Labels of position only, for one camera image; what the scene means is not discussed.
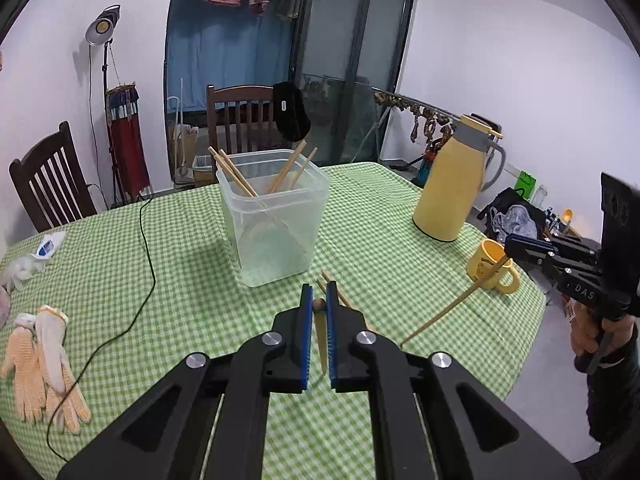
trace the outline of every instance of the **black sleeve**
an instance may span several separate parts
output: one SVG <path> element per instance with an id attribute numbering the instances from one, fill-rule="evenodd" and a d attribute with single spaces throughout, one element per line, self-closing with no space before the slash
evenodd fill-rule
<path id="1" fill-rule="evenodd" d="M 600 451 L 576 464 L 585 480 L 627 480 L 640 471 L 640 367 L 638 329 L 627 345 L 609 357 L 619 364 L 587 378 L 590 435 Z"/>

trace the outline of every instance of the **glass panel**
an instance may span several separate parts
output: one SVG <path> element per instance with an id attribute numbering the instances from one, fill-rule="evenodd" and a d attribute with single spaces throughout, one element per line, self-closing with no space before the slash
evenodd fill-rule
<path id="1" fill-rule="evenodd" d="M 360 0 L 313 0 L 300 88 L 311 120 L 306 142 L 318 147 L 314 162 L 329 162 L 332 131 L 344 91 Z"/>
<path id="2" fill-rule="evenodd" d="M 349 129 L 344 141 L 341 162 L 372 160 L 379 150 L 376 132 L 364 140 L 380 117 L 381 109 L 373 102 L 371 87 L 389 90 L 389 77 L 398 44 L 405 0 L 371 0 L 362 41 Z"/>

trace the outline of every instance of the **thermos handle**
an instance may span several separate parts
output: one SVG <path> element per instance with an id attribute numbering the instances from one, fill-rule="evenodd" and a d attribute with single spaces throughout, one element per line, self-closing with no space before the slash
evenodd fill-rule
<path id="1" fill-rule="evenodd" d="M 489 140 L 489 139 L 487 139 L 486 143 L 492 148 L 495 148 L 497 151 L 499 151 L 500 154 L 502 155 L 502 159 L 500 160 L 500 168 L 498 168 L 498 172 L 490 181 L 488 181 L 486 184 L 484 184 L 484 186 L 482 186 L 482 189 L 480 191 L 489 189 L 493 184 L 495 184 L 495 181 L 498 180 L 498 178 L 502 174 L 502 170 L 504 169 L 504 163 L 507 161 L 507 155 L 506 153 L 504 153 L 504 148 L 502 146 L 500 146 L 497 142 L 493 142 L 492 140 Z"/>

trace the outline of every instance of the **black door frame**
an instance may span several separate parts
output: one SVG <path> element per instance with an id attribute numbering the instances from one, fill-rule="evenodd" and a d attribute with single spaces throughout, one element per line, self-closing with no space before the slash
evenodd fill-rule
<path id="1" fill-rule="evenodd" d="M 339 164 L 340 156 L 344 149 L 344 143 L 351 118 L 351 108 L 353 107 L 353 95 L 356 85 L 355 80 L 358 73 L 358 64 L 360 62 L 360 54 L 362 52 L 362 42 L 364 40 L 365 28 L 367 25 L 369 4 L 370 0 L 360 0 L 358 15 L 354 24 L 354 34 L 351 43 L 350 58 L 345 74 L 345 84 L 342 90 L 342 97 L 340 99 L 340 104 L 338 104 L 335 111 L 334 120 L 332 121 L 334 124 L 334 127 L 332 128 L 332 137 L 334 138 L 334 141 L 332 142 L 331 160 L 329 161 L 329 164 Z M 289 74 L 290 80 L 297 85 L 300 85 L 300 79 L 302 78 L 302 61 L 305 54 L 306 35 L 308 33 L 311 5 L 312 0 L 303 0 L 302 12 L 300 13 L 300 17 L 294 30 L 292 56 L 290 56 L 289 61 Z M 398 29 L 398 40 L 396 42 L 396 49 L 391 65 L 392 69 L 389 75 L 387 88 L 383 88 L 382 90 L 388 90 L 391 92 L 396 90 L 398 78 L 400 77 L 402 58 L 404 56 L 406 42 L 409 37 L 409 23 L 413 9 L 414 0 L 404 0 L 404 8 L 402 10 L 400 27 Z M 380 147 L 382 147 L 382 141 L 384 141 L 387 125 L 388 118 L 380 127 L 380 132 L 382 133 Z M 377 153 L 374 148 L 374 152 L 371 155 L 370 159 L 377 161 L 380 154 Z"/>

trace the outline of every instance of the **table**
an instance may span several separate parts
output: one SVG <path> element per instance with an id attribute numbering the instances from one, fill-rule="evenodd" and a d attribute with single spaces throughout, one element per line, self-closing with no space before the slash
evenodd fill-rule
<path id="1" fill-rule="evenodd" d="M 143 224 L 158 284 L 131 332 L 91 363 L 81 389 L 93 413 L 80 436 L 52 437 L 70 458 L 187 354 L 219 356 L 271 327 L 274 315 L 297 306 L 303 283 L 329 269 L 367 320 L 400 341 L 431 318 L 470 280 L 465 263 L 482 239 L 466 224 L 455 242 L 423 235 L 411 216 L 420 189 L 374 163 L 326 168 L 331 177 L 308 272 L 248 288 L 226 241 L 219 186 L 156 198 Z M 12 320 L 47 303 L 69 317 L 65 348 L 78 373 L 91 352 L 126 328 L 152 280 L 138 225 L 140 204 L 66 226 L 66 239 L 43 274 L 12 294 Z M 37 235 L 11 248 L 2 266 L 34 251 Z M 405 350 L 447 351 L 500 398 L 515 382 L 538 330 L 545 297 L 520 270 L 516 294 L 479 290 Z M 10 324 L 0 332 L 4 351 Z M 263 478 L 373 478 L 365 393 L 334 394 L 321 377 L 315 340 L 310 389 L 273 395 Z M 46 479 L 62 461 L 46 447 L 46 425 L 18 420 L 12 380 L 0 380 L 0 417 Z"/>

